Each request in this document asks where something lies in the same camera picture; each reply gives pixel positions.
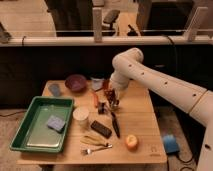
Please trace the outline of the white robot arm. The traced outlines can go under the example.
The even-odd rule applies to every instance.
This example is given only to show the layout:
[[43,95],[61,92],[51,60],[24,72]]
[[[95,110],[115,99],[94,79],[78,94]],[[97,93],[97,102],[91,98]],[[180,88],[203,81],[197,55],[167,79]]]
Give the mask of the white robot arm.
[[130,48],[112,60],[111,86],[128,87],[131,79],[141,83],[205,127],[196,171],[213,171],[213,91],[150,69],[142,64],[143,52]]

